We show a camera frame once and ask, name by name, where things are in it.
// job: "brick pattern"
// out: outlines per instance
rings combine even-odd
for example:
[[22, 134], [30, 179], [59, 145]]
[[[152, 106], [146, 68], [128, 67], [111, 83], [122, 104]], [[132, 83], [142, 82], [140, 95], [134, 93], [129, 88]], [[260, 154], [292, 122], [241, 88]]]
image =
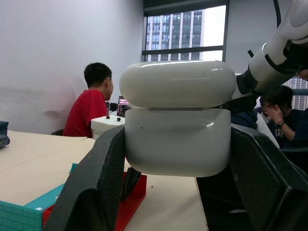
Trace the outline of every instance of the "brick pattern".
[[0, 231], [42, 231], [43, 211], [0, 201]]

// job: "wristwatch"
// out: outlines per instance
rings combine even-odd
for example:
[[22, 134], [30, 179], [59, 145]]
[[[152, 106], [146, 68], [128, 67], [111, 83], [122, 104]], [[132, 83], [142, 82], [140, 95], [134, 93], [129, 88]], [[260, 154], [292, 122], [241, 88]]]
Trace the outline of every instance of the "wristwatch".
[[282, 126], [285, 124], [284, 121], [280, 121], [279, 123], [276, 124], [277, 128], [282, 128]]

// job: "beige table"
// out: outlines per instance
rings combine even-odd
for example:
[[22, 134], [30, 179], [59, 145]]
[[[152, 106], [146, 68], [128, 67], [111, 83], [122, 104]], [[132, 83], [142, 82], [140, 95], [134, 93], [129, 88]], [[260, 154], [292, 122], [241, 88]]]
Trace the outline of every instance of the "beige table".
[[[71, 164], [79, 163], [94, 144], [94, 140], [84, 138], [77, 141], [75, 138], [18, 132], [9, 135], [12, 139], [10, 148], [5, 150], [5, 156], [0, 152], [0, 163], [5, 159], [7, 165], [1, 164], [0, 200], [18, 205], [63, 184]], [[20, 161], [20, 153], [27, 155], [28, 159]], [[149, 175], [147, 195], [125, 230], [206, 231], [205, 215], [194, 178]]]

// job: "red shirt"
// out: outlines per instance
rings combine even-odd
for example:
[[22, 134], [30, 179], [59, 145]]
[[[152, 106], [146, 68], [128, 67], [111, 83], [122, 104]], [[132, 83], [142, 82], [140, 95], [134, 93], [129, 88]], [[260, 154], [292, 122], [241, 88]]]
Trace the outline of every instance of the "red shirt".
[[63, 135], [92, 138], [91, 120], [107, 115], [104, 95], [98, 90], [85, 90], [69, 113]]

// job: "white wall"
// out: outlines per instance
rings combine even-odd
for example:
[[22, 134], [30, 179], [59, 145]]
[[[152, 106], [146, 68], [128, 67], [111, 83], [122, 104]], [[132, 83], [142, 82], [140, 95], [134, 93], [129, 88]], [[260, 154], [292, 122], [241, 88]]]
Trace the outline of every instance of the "white wall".
[[[292, 0], [279, 0], [282, 18]], [[272, 0], [230, 0], [226, 63], [243, 73], [248, 68], [251, 50], [256, 53], [276, 30]]]
[[142, 0], [0, 0], [0, 120], [62, 129], [91, 62], [112, 69], [117, 102], [121, 73], [141, 60], [142, 25]]

